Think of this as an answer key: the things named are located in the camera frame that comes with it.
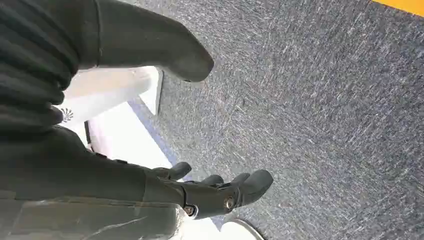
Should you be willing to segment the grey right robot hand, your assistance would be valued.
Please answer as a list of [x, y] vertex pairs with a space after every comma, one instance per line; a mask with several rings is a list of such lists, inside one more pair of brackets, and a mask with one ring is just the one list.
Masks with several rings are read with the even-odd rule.
[[182, 215], [225, 215], [270, 188], [263, 169], [184, 182], [186, 162], [112, 160], [61, 126], [57, 106], [78, 71], [145, 66], [195, 83], [214, 61], [178, 21], [119, 0], [1, 1], [1, 239], [165, 240]]

